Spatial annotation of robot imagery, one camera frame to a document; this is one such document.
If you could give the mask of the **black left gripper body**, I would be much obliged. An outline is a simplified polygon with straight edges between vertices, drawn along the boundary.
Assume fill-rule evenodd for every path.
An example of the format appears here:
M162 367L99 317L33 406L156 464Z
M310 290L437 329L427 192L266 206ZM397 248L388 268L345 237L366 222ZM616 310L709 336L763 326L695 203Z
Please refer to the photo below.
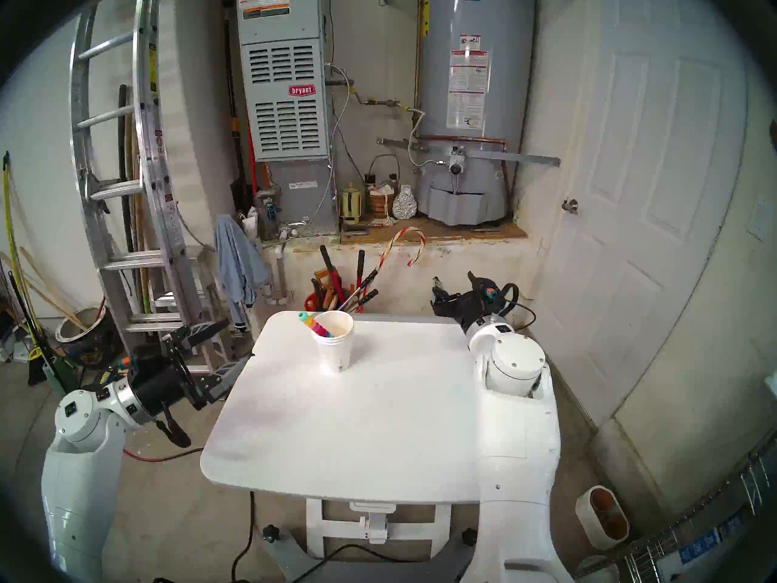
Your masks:
M127 412L136 424L148 424L180 400L196 410L204 396L180 352L135 352L127 356Z

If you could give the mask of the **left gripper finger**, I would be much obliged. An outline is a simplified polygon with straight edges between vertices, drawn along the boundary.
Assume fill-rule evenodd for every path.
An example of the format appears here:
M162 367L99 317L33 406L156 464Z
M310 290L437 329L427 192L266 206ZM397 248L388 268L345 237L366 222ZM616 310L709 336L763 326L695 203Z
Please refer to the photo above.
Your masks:
M252 357L247 355L237 361L227 362L214 372L204 370L201 372L199 366L194 367L194 384L206 405L214 404L227 397Z
M229 319L203 322L195 326L183 325L165 335L162 339L162 356L168 361L183 358L184 351L191 351L212 340L229 326Z

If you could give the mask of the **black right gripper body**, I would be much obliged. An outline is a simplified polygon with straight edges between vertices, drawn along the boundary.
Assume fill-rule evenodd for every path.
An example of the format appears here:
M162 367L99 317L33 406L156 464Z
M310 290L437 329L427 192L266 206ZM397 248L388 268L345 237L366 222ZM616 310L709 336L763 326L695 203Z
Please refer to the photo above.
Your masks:
M468 271L467 276L472 288L449 298L449 316L463 330L491 315L504 317L507 314L506 290L489 278L474 275L472 271Z

